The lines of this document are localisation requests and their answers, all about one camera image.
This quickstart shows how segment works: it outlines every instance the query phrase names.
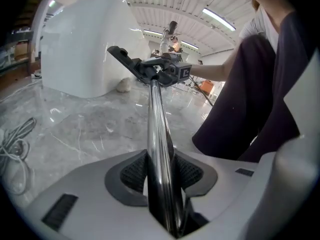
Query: gray marble floor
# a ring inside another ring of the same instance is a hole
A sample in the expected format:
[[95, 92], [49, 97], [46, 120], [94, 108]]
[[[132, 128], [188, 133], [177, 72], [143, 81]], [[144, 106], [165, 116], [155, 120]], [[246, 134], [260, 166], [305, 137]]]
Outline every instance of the gray marble floor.
[[[0, 93], [0, 101], [32, 82], [26, 78]], [[198, 152], [191, 137], [211, 110], [200, 94], [183, 84], [162, 90], [172, 141], [181, 151]], [[26, 207], [41, 191], [71, 170], [98, 160], [147, 147], [149, 88], [137, 81], [128, 93], [111, 91], [97, 98], [79, 98], [42, 86], [25, 87], [0, 103], [0, 129], [12, 130], [30, 117], [37, 121], [25, 138], [28, 188], [13, 196]], [[17, 170], [11, 183], [19, 185]]]

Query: dark pants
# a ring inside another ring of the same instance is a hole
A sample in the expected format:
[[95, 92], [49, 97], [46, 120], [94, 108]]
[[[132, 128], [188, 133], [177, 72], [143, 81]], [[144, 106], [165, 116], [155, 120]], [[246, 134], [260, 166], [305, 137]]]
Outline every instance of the dark pants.
[[280, 26], [276, 54], [259, 35], [243, 40], [218, 99], [192, 137], [194, 145], [208, 156], [258, 162], [297, 137], [299, 130], [284, 96], [313, 51], [295, 12]]

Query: shiny metal tube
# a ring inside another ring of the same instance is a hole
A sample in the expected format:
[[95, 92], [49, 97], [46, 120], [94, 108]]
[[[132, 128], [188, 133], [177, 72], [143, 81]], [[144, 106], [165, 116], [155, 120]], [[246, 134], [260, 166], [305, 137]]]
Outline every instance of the shiny metal tube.
[[157, 80], [150, 82], [148, 109], [148, 204], [153, 216], [178, 237], [183, 216], [175, 152]]

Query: ceiling light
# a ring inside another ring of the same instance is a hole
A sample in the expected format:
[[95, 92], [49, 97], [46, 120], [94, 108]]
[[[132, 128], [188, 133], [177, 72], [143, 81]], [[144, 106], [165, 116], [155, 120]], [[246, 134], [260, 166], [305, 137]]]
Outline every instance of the ceiling light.
[[190, 44], [190, 43], [187, 43], [187, 42], [185, 42], [185, 41], [181, 41], [181, 43], [183, 43], [183, 44], [185, 44], [185, 45], [187, 45], [187, 46], [190, 46], [190, 47], [192, 47], [192, 48], [194, 48], [194, 49], [196, 49], [196, 50], [199, 49], [198, 47], [196, 47], [196, 46], [194, 46], [194, 45], [192, 45], [192, 44]]
[[49, 7], [52, 7], [52, 6], [54, 6], [54, 4], [56, 3], [56, 1], [55, 0], [51, 0], [51, 2], [49, 3]]
[[162, 36], [162, 34], [159, 33], [159, 32], [154, 32], [154, 31], [150, 31], [150, 30], [144, 30], [144, 32], [147, 32], [147, 33], [150, 33], [150, 34], [154, 34], [154, 35]]
[[202, 10], [203, 13], [209, 15], [210, 17], [214, 18], [215, 20], [217, 20], [218, 22], [220, 22], [221, 24], [225, 25], [228, 29], [230, 29], [231, 31], [235, 31], [236, 28], [233, 27], [231, 24], [229, 24], [228, 22], [226, 22], [223, 18], [221, 18], [218, 14], [215, 14], [213, 11], [204, 8]]

